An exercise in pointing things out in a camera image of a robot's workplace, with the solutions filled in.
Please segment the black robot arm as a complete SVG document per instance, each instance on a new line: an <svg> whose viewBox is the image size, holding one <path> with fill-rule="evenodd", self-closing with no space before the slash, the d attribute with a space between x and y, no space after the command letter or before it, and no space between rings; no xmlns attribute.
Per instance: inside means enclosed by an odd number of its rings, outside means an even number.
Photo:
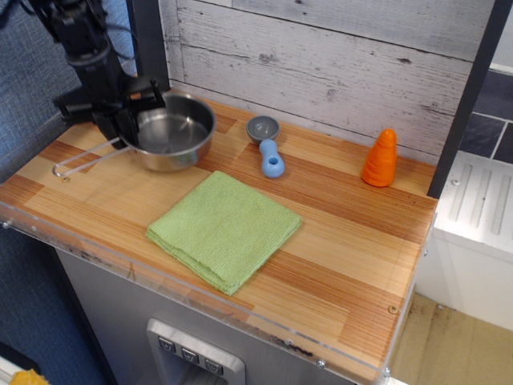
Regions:
<svg viewBox="0 0 513 385"><path fill-rule="evenodd" d="M108 140L118 136L138 144L139 114L165 106L158 81L135 77L122 68L107 33L101 1L30 1L81 86L54 99L69 124L91 121Z"/></svg>

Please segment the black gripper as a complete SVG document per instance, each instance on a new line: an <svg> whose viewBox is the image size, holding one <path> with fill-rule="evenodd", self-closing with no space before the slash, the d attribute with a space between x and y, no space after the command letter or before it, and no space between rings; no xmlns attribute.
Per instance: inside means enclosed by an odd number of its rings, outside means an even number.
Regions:
<svg viewBox="0 0 513 385"><path fill-rule="evenodd" d="M156 79L130 76L116 59L69 59L67 63L81 86L57 96L54 104L69 126L91 121L108 139L135 139L139 114L165 106Z"/></svg>

